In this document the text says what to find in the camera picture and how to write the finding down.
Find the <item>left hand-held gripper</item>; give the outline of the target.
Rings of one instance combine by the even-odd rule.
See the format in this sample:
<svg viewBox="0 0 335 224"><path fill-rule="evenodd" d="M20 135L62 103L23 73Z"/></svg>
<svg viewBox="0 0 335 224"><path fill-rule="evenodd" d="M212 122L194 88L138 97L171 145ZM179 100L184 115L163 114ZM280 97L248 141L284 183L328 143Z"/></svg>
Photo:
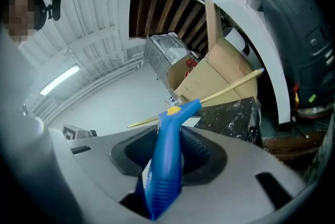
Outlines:
<svg viewBox="0 0 335 224"><path fill-rule="evenodd" d="M63 135L66 140L84 139L90 137L97 137L95 130L86 130L76 126L63 125Z"/></svg>

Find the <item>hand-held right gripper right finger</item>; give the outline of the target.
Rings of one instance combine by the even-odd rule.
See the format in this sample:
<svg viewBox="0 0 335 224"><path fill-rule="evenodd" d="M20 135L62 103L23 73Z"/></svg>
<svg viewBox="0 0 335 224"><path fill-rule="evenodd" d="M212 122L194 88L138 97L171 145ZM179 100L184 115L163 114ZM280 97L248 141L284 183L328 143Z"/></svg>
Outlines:
<svg viewBox="0 0 335 224"><path fill-rule="evenodd" d="M204 166L210 157L208 148L195 135L196 133L189 131L186 127L181 128L183 175Z"/></svg>

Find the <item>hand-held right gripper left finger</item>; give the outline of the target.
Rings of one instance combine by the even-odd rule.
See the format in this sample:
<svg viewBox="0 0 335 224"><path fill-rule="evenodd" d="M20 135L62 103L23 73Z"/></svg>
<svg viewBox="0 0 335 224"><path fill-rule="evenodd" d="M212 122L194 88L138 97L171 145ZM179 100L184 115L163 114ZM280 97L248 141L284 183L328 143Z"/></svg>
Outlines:
<svg viewBox="0 0 335 224"><path fill-rule="evenodd" d="M143 136L125 147L126 156L142 169L152 158L157 136Z"/></svg>

